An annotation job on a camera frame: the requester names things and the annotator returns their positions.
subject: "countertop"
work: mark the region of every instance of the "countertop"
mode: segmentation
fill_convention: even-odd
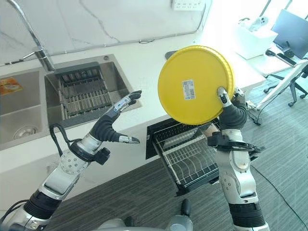
[[[134,90],[142,90],[142,107],[124,112],[114,123],[117,131],[127,130],[143,123],[163,120],[168,115],[161,106],[157,94],[157,81],[165,63],[165,53],[189,45],[213,45],[204,32],[155,40],[147,44],[131,43],[120,46],[98,48],[70,54],[53,56],[55,64],[114,54]],[[236,85],[242,89],[252,88],[264,81],[262,75],[253,70],[243,58],[232,51],[220,50],[234,69]],[[38,60],[30,60],[9,66],[1,66],[1,75],[40,67]],[[70,139],[83,137],[95,122],[80,125],[67,130]],[[0,172],[17,168],[35,160],[57,153],[50,136],[29,141],[0,152]]]

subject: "white marble wall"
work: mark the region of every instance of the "white marble wall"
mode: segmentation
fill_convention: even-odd
[[[194,31],[202,12],[171,9],[171,0],[17,0],[49,53]],[[34,47],[15,10],[0,0],[0,64]]]

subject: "dish rack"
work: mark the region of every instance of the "dish rack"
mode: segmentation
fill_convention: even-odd
[[[98,62],[58,69],[62,120],[109,108],[109,91]]]
[[[169,176],[177,187],[177,195],[218,179],[215,149],[207,145],[204,131],[218,120],[201,126],[176,123],[153,132],[152,142]]]

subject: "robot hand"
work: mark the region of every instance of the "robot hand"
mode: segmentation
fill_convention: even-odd
[[[247,121],[247,107],[242,90],[235,88],[232,101],[223,87],[218,88],[218,96],[223,106],[223,112],[219,116],[221,129],[243,128]]]
[[[115,103],[99,120],[90,131],[90,135],[103,142],[125,142],[125,143],[140,143],[135,137],[128,137],[117,133],[112,124],[120,116],[121,112],[130,105],[136,103],[136,100],[141,97],[141,90],[134,91],[129,95],[122,98],[119,102]]]

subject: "faucet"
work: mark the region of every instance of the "faucet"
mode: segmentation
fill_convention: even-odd
[[[35,35],[35,33],[32,29],[32,26],[29,23],[29,20],[27,19],[26,15],[25,15],[24,11],[21,9],[20,5],[18,5],[18,3],[15,0],[7,0],[7,2],[9,4],[11,4],[11,6],[19,13],[19,16],[23,20],[27,30],[29,31],[30,35],[32,36],[34,42],[37,45],[37,47],[34,48],[33,52],[30,53],[29,55],[27,55],[26,57],[29,57],[32,54],[35,54],[37,56],[37,58],[39,59],[40,63],[42,64],[43,68],[45,69],[45,71],[47,71],[47,72],[54,71],[55,70],[54,65],[53,65],[50,57],[48,56],[46,49],[39,42],[39,39]]]

